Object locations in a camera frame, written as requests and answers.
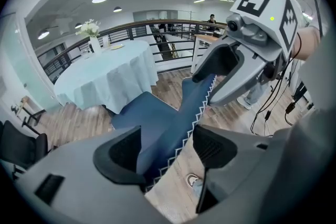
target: round table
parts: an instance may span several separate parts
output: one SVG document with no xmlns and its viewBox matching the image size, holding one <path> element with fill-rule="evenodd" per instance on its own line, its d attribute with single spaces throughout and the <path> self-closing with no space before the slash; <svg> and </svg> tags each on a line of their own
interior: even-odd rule
<svg viewBox="0 0 336 224">
<path fill-rule="evenodd" d="M 82 110 L 95 105 L 119 114 L 141 93 L 152 92 L 158 81 L 154 58 L 146 41 L 123 41 L 122 48 L 103 49 L 100 55 L 81 57 L 58 78 L 55 95 L 62 105 L 74 103 Z"/>
</svg>

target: sneaker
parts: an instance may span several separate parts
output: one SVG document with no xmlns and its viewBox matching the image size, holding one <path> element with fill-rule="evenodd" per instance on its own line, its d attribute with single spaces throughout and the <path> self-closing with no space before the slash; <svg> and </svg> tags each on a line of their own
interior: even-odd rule
<svg viewBox="0 0 336 224">
<path fill-rule="evenodd" d="M 247 110 L 250 110 L 252 108 L 252 106 L 249 103 L 247 103 L 243 97 L 238 97 L 237 102 L 241 104 L 243 107 L 245 107 Z"/>
<path fill-rule="evenodd" d="M 197 180 L 200 180 L 200 178 L 198 176 L 196 176 L 195 174 L 188 174 L 187 177 L 185 178 L 188 186 L 190 186 L 191 188 L 194 186 L 194 183 Z"/>
</svg>

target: wooden handrail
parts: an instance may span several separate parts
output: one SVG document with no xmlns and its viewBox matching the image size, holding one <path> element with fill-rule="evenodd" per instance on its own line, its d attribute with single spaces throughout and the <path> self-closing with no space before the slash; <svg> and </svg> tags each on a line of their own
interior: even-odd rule
<svg viewBox="0 0 336 224">
<path fill-rule="evenodd" d="M 214 27 L 214 24 L 211 23 L 207 23 L 207 22 L 202 22 L 199 20 L 180 20 L 180 19 L 159 19 L 159 20 L 142 20 L 139 22 L 133 22 L 133 23 L 128 23 L 128 24 L 123 24 L 123 25 L 118 25 L 115 27 L 111 27 L 109 29 L 103 30 L 101 32 L 99 32 L 99 36 L 106 36 L 108 34 L 112 34 L 115 32 L 119 32 L 122 30 L 127 30 L 130 28 L 134 28 L 134 27 L 141 27 L 141 26 L 146 26 L 146 25 L 156 25 L 156 24 L 188 24 L 188 25 L 204 25 L 204 26 L 209 26 L 209 27 Z M 220 24 L 216 24 L 217 28 L 221 28 L 221 29 L 225 29 L 226 25 L 220 25 Z M 75 44 L 71 45 L 70 47 L 66 48 L 64 51 L 62 51 L 61 53 L 59 53 L 58 55 L 56 55 L 55 58 L 53 58 L 50 62 L 48 62 L 46 65 L 43 66 L 43 69 L 47 69 L 49 66 L 51 66 L 53 64 L 54 61 L 58 60 L 59 58 L 61 58 L 62 56 L 64 56 L 65 54 L 67 54 L 68 52 L 72 51 L 73 49 L 78 48 L 79 46 L 87 43 L 90 41 L 89 37 L 86 37 L 78 42 L 76 42 Z"/>
</svg>

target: plate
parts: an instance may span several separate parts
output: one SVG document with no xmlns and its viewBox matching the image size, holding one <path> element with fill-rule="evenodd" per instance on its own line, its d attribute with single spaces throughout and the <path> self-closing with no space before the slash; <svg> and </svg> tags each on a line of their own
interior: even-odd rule
<svg viewBox="0 0 336 224">
<path fill-rule="evenodd" d="M 122 48 L 123 46 L 124 46 L 124 44 L 116 45 L 116 46 L 112 46 L 112 47 L 110 48 L 110 50 L 120 49 L 120 48 Z"/>
</svg>

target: white flowers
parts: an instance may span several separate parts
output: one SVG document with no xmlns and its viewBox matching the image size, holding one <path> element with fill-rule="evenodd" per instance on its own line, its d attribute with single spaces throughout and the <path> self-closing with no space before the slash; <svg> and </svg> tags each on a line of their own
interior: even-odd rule
<svg viewBox="0 0 336 224">
<path fill-rule="evenodd" d="M 90 37 L 97 37 L 99 36 L 99 24 L 98 22 L 94 22 L 93 19 L 89 19 L 81 26 L 80 31 L 76 32 L 76 35 L 84 34 Z"/>
</svg>

